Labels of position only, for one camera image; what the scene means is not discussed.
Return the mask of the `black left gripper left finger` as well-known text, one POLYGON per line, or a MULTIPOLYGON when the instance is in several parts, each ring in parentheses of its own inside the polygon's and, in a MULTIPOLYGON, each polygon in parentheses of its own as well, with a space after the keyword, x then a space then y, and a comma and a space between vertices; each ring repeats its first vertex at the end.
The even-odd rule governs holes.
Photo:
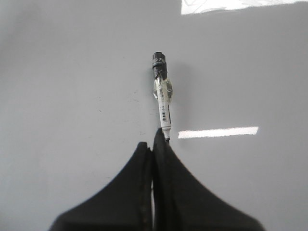
POLYGON ((50 230, 152 230, 152 162, 147 143, 140 142, 127 164, 106 187, 58 216, 50 230))

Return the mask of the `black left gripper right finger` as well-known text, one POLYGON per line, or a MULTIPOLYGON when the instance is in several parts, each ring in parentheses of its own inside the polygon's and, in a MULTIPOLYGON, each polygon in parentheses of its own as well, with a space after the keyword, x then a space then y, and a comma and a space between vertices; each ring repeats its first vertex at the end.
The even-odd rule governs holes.
POLYGON ((175 155, 162 130, 156 132, 154 205, 156 231, 262 231, 255 218, 203 186, 175 155))

